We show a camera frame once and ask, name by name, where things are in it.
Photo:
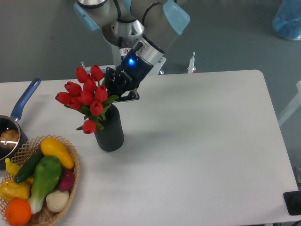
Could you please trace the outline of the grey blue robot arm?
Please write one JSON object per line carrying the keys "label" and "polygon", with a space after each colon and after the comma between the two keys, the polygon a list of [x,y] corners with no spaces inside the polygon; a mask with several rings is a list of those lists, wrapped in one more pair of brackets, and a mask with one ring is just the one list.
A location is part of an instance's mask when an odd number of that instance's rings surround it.
{"label": "grey blue robot arm", "polygon": [[111,46],[114,68],[105,70],[109,96],[138,100],[137,89],[157,75],[164,54],[182,34],[190,16],[183,0],[78,0],[74,11],[91,31],[100,29]]}

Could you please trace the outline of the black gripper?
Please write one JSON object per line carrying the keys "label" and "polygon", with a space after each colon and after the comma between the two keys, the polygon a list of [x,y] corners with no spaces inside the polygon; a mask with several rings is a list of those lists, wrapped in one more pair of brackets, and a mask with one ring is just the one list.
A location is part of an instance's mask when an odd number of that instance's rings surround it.
{"label": "black gripper", "polygon": [[104,84],[108,94],[124,93],[115,100],[116,102],[139,100],[137,88],[152,68],[152,64],[131,49],[116,70],[106,68]]}

